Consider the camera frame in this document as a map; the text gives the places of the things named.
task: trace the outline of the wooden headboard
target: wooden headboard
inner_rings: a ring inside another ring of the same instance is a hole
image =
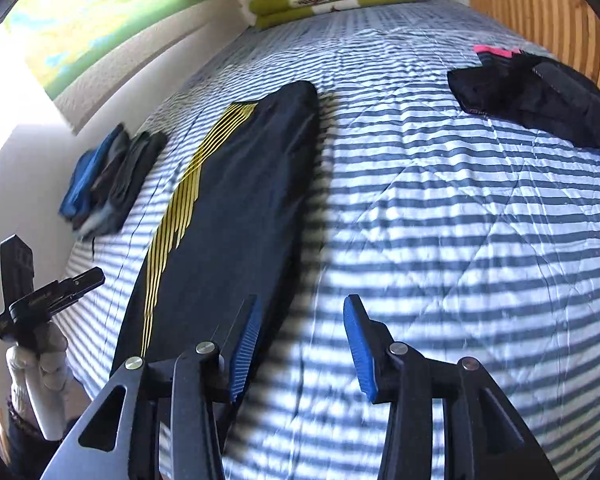
[[[600,88],[600,20],[585,0],[469,0]]]

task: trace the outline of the blue and white striped fabric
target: blue and white striped fabric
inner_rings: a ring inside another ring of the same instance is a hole
[[[75,375],[107,381],[142,260],[192,153],[234,100],[306,79],[321,137],[302,285],[231,435],[228,479],[372,480],[388,406],[360,392],[347,294],[424,355],[480,359],[563,479],[600,457],[600,154],[462,112],[449,69],[474,44],[541,52],[458,4],[348,10],[248,30],[144,128],[170,141],[122,232],[76,244],[67,272],[107,282],[58,316]],[[443,473],[434,406],[434,476]]]

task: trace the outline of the yellow stripe pattern on pants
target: yellow stripe pattern on pants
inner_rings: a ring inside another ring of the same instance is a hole
[[[191,216],[193,205],[198,198],[202,163],[217,150],[222,143],[246,121],[257,103],[232,103],[224,111],[218,122],[211,128],[193,157],[176,190],[169,201],[158,230],[149,246],[146,266],[146,295],[144,297],[144,326],[142,328],[142,346],[140,355],[145,356],[154,320],[154,308],[158,303],[160,277],[167,265],[169,252],[178,248],[184,236]]]

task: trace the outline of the silver screw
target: silver screw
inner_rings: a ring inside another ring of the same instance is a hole
[[[135,356],[130,357],[125,361],[125,368],[127,370],[138,370],[139,367],[142,366],[142,358]]]
[[[395,343],[391,343],[389,345],[389,352],[393,355],[405,355],[409,351],[409,347],[406,343],[402,343],[400,341],[396,341]]]
[[[462,359],[462,368],[468,372],[475,372],[480,368],[480,361],[475,357],[465,357]]]
[[[211,354],[216,349],[216,345],[214,345],[211,341],[203,341],[202,343],[198,343],[196,346],[196,353],[200,355]]]

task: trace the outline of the wrinkled bedsheet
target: wrinkled bedsheet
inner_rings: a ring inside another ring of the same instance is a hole
[[[301,288],[224,452],[228,479],[373,480],[388,406],[360,392],[347,294],[430,358],[480,359],[563,479],[600,457],[600,153],[462,112],[446,83],[474,44],[542,52],[446,0],[247,30],[142,129],[170,140],[122,232],[76,244],[67,273],[107,282],[58,316],[95,396],[129,296],[192,153],[233,100],[306,79],[321,136]],[[434,410],[436,478],[442,409]]]

